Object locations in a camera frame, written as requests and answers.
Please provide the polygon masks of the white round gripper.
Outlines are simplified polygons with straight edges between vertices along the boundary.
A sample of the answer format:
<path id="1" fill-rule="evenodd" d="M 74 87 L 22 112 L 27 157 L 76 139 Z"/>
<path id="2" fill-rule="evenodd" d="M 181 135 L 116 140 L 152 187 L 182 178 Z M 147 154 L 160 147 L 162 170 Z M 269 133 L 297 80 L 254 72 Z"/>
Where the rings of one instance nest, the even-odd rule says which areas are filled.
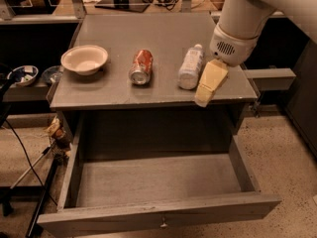
<path id="1" fill-rule="evenodd" d="M 258 39 L 258 37 L 239 39 L 226 34 L 219 25 L 216 25 L 209 46 L 215 59 L 206 63 L 200 77 L 194 97 L 197 105 L 207 106 L 228 76 L 227 65 L 237 66 L 246 61 L 257 45 Z"/>

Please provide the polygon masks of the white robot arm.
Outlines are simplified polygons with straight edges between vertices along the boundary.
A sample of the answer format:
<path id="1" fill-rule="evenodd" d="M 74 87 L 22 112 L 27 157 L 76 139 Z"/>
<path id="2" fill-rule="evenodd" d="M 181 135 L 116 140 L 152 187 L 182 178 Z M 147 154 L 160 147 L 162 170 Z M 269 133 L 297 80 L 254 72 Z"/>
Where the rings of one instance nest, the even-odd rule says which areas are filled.
<path id="1" fill-rule="evenodd" d="M 207 106 L 227 79 L 229 68 L 248 59 L 267 19 L 276 11 L 317 42 L 317 0 L 225 0 L 209 45 L 213 59 L 200 77 L 196 104 Z"/>

